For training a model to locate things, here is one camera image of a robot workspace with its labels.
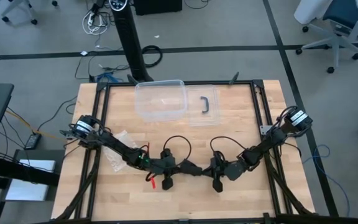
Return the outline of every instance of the black metal frame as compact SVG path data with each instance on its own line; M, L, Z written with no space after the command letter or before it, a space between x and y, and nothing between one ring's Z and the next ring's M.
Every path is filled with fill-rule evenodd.
M229 84L228 81L187 81L187 82L185 82L185 85L228 85L228 84ZM264 106L264 113L267 117L266 125L271 125L272 118L270 116L270 110L269 110L269 105L268 105L267 98L266 98L266 92L264 89L263 80L238 80L238 81L235 81L233 85L249 85L250 86L252 101L254 102L255 116L256 116L256 120L257 120L257 124L258 124L258 126L257 126L258 131L259 131L259 126L264 124L262 121L262 116L260 113L257 92L256 92L257 90L260 91L260 95L262 97L262 103ZM104 92L105 92L104 102L103 102L103 108L102 108L102 113L101 113L101 123L102 124L105 124L105 122L106 122L110 89L112 87L116 88L116 87L123 87L123 86L134 86L134 84L133 83L98 83L97 84L92 116L96 117L96 115L98 113L98 106L99 106L101 92L102 92L102 90L104 90ZM101 152L100 150L96 150L97 155L95 156L94 162L97 164L99 164L100 152ZM83 185L83 183L86 179L86 176L88 175L88 166L90 164L90 154L91 154L90 150L86 150L84 162L83 162L83 169L82 169L82 173L81 173L80 186ZM277 148L275 148L273 150L273 154L276 158L278 174L285 182L285 176L283 173L282 162L280 160L280 157L278 156ZM270 157L265 156L265 160L269 161ZM281 214L281 208L280 208L280 204L278 201L278 193L276 190L275 181L269 173L268 173L268 180L269 180L270 193L272 195L274 212L275 212L275 215L277 216L278 214ZM94 204L94 198L95 198L95 193L96 193L96 182L97 182L97 178L94 178L91 183L91 190L89 193L86 218L91 218L92 214L93 214L93 204ZM287 213L292 214L292 209L291 209L289 200L287 199L287 197L284 194L283 194L283 198L285 201L285 208L286 208ZM76 207L74 218L80 218L81 209L82 209L82 201ZM181 222L186 223L188 221L189 220L145 220L145 221L136 220L136 221L103 221L103 222L93 222L93 223L181 223ZM191 220L192 223L239 223L239 222L264 223L265 221L266 221L265 217L264 218L225 218L225 219Z

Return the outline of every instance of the office chair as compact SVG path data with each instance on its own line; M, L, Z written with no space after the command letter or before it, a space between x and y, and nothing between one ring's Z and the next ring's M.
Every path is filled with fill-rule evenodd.
M38 21L35 19L34 16L34 12L32 11L32 6L30 4L29 0L8 0L10 3L10 5L5 9L5 11L1 14L2 15L2 20L4 22L9 22L9 18L6 17L6 14L10 11L12 11L14 8L16 8L17 6L19 6L20 3L26 3L28 5L28 10L30 12L30 16L31 16L31 23L34 25L37 25ZM52 5L53 6L57 6L57 1L53 0L52 1Z
M296 50L296 54L302 54L303 49L309 49L320 45L326 45L325 49L334 50L334 66L327 69L328 73L334 73L339 66L339 48L340 46L355 52L352 59L358 59L358 48L352 42L358 40L358 8L355 0L333 0L324 14L323 20L329 20L331 29L322 29L313 24L308 27L325 36L323 40L306 44Z

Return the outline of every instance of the plastic container lid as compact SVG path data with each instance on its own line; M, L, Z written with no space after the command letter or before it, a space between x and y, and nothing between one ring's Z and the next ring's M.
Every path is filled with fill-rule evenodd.
M187 116L190 126L220 123L218 95L214 85L187 86Z
M135 110L146 122L182 119L187 110L184 82L167 80L137 84Z

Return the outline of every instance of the chair wheel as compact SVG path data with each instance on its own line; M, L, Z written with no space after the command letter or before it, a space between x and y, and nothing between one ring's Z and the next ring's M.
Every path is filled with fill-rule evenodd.
M302 49L296 49L296 50L295 50L295 53L296 53L297 55L302 54L302 52L303 52Z
M358 60L358 53L354 54L354 55L352 56L352 59L353 59L353 60Z
M327 68L327 72L330 73L330 74L334 73L335 72L334 67Z

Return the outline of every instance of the desk leg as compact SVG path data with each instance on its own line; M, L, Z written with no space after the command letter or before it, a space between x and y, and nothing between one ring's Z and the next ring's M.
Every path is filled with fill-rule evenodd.
M57 186L59 175L0 159L0 176Z

